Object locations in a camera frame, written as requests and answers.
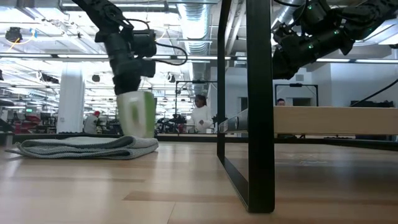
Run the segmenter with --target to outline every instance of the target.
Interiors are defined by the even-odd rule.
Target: white lab coat
[[[212,124],[211,110],[208,106],[193,109],[191,119],[187,121],[187,125],[195,125],[195,130],[198,133],[206,133],[206,129],[210,128]]]

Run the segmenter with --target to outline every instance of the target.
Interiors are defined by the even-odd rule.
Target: folded towel
[[[155,151],[156,139],[132,136],[121,138],[75,137],[67,139],[26,140],[6,152],[38,159],[134,159]]]

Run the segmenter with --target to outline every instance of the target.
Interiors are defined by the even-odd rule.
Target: ceiling
[[[21,7],[20,0],[5,0],[0,2],[0,52],[7,53],[35,53],[35,54],[105,54],[103,44],[94,42],[95,34],[98,28],[89,20],[85,12],[73,6],[71,0],[62,1],[28,1],[24,0],[24,6]],[[153,12],[155,8],[164,7],[163,1],[148,0],[137,1],[112,1],[115,4],[123,5],[124,16],[126,18],[141,19],[148,21],[151,29],[154,29],[157,41],[162,44],[177,45],[185,48],[187,40],[184,38],[185,30],[182,29],[180,15],[172,12]],[[210,45],[210,55],[216,55],[218,21],[221,10],[221,1],[219,0],[171,0],[167,1],[170,10],[174,10],[178,3],[206,2],[211,6],[208,26],[210,35],[207,39],[199,42],[206,42]],[[354,0],[333,0],[328,1],[333,6],[347,6],[357,4],[361,1]],[[246,11],[242,9],[243,1],[234,0],[236,9],[232,12],[232,26],[228,44],[231,45],[230,55],[236,52],[246,52],[246,18],[242,17],[239,22],[239,15]],[[141,12],[137,12],[137,6],[141,7]],[[280,5],[272,2],[272,11],[277,12]],[[144,25],[133,23],[136,29],[144,29]],[[23,40],[22,44],[13,45],[5,39],[5,34],[10,27],[20,27]],[[236,36],[232,33],[237,27]],[[389,24],[381,26],[375,31],[369,40],[358,44],[372,45],[393,37],[398,34],[396,21],[390,21]],[[361,52],[369,52],[366,47],[361,47]],[[171,48],[158,47],[157,55],[181,55],[179,51]],[[1,99],[10,99],[17,104],[40,105],[48,104],[57,110],[59,99],[59,85],[43,82],[39,77],[41,74],[54,77],[62,81],[62,67],[65,60],[23,60],[20,58],[2,58],[0,59],[0,69],[3,71],[4,81],[0,83]],[[210,66],[210,61],[202,61]],[[108,62],[82,62],[85,67],[86,91],[85,108],[89,113],[93,110],[101,110],[107,114],[115,114],[116,103],[113,92],[112,72]],[[164,63],[157,63],[156,74],[154,78],[144,78],[141,88],[145,91],[152,91],[158,96],[158,114],[162,116],[171,116],[175,110],[175,83],[170,83],[168,77],[174,75],[176,80],[192,80],[192,64],[187,63],[183,66],[171,66]],[[99,75],[100,81],[93,82],[92,76]],[[184,86],[181,95],[177,101],[179,112],[189,114],[193,108],[190,98],[195,94],[192,84]]]

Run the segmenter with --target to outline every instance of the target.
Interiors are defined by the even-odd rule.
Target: person
[[[95,111],[94,114],[88,115],[85,121],[85,126],[83,128],[84,132],[87,134],[97,133],[97,123],[98,117],[100,116],[99,111]]]
[[[286,106],[286,102],[285,102],[284,99],[279,98],[279,99],[276,101],[276,105],[277,105],[277,106]]]
[[[198,133],[206,133],[206,129],[213,124],[210,107],[207,106],[206,97],[197,95],[195,97],[196,108],[193,109],[191,119],[187,121],[187,125],[194,125],[195,131]]]

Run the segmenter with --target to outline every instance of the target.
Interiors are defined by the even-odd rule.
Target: black cable
[[[167,65],[175,65],[175,66],[183,65],[183,64],[185,64],[185,63],[188,61],[188,54],[187,54],[187,52],[186,52],[184,49],[182,49],[181,47],[177,47],[177,46],[173,46],[173,45],[167,45],[167,44],[160,44],[160,43],[158,43],[158,42],[156,42],[156,44],[159,45],[159,46],[162,46],[162,47],[170,47],[170,48],[173,48],[173,49],[179,49],[179,50],[181,50],[181,51],[184,53],[184,55],[185,55],[185,59],[184,59],[184,61],[181,62],[181,63],[166,62],[166,61],[159,60],[159,59],[152,59],[153,61],[155,61],[155,62],[162,62],[162,63],[166,63]]]
[[[366,100],[368,100],[368,99],[370,99],[370,98],[372,98],[372,97],[374,97],[374,96],[376,96],[376,95],[378,95],[378,94],[380,94],[380,93],[382,93],[382,92],[388,90],[389,88],[391,88],[391,87],[392,87],[393,85],[395,85],[396,83],[398,83],[398,79],[395,80],[395,81],[393,81],[390,85],[388,85],[388,86],[382,88],[381,90],[379,90],[379,91],[373,93],[372,95],[366,97],[365,99],[359,100],[358,102],[353,103],[350,107],[353,107],[353,106],[355,106],[355,105],[357,105],[357,104],[360,104],[360,103],[362,103],[362,102],[365,102]]]
[[[141,22],[147,26],[148,29],[150,29],[148,22],[142,21],[140,19],[126,19],[127,21],[136,21],[136,22]]]
[[[287,3],[287,2],[282,2],[280,0],[274,0],[275,2],[283,5],[283,6],[290,6],[290,7],[300,7],[301,5],[297,5],[297,4],[291,4],[291,3]]]
[[[293,23],[291,24],[292,27],[296,26],[300,22],[300,19],[305,14],[305,11],[307,10],[307,6],[309,3],[310,3],[310,0],[305,0],[304,8],[303,8],[303,10],[301,10],[301,13],[300,13],[300,15],[298,15],[298,18],[296,20],[294,20]]]

